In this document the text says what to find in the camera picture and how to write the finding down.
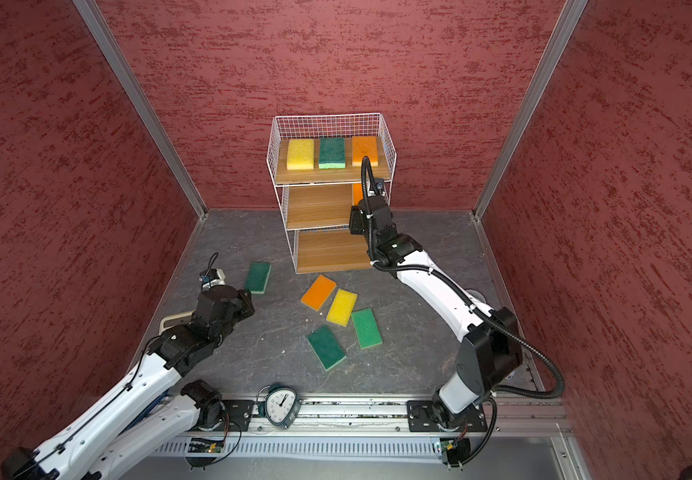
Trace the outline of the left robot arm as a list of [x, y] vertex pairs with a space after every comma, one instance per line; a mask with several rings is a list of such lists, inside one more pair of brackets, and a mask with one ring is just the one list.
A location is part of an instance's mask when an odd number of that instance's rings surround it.
[[35, 449], [15, 449], [2, 463], [3, 478], [108, 479], [182, 432], [227, 427], [221, 394], [202, 380], [158, 412], [150, 408], [254, 313], [247, 289], [218, 285], [201, 292], [189, 322], [151, 339], [136, 366], [66, 428]]

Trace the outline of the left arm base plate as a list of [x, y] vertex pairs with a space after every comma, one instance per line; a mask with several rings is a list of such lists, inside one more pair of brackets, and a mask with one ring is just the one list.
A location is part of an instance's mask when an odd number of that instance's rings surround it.
[[247, 432], [253, 419], [256, 403], [254, 400], [224, 399], [222, 401], [222, 413], [215, 431], [224, 431], [227, 425], [234, 430]]

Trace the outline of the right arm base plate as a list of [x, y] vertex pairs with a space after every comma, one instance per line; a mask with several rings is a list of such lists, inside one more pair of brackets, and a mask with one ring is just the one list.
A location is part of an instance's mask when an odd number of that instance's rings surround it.
[[439, 400], [410, 400], [406, 403], [411, 432], [484, 433], [487, 421], [480, 406], [470, 405], [451, 413]]

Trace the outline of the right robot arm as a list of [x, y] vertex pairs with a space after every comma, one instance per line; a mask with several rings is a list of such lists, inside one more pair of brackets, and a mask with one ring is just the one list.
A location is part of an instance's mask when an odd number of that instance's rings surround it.
[[371, 265], [414, 290], [460, 342], [455, 372], [434, 397], [435, 421], [450, 428], [523, 363], [516, 318], [495, 310], [438, 268], [415, 239], [400, 234], [386, 201], [378, 196], [351, 208], [349, 230], [365, 238]]

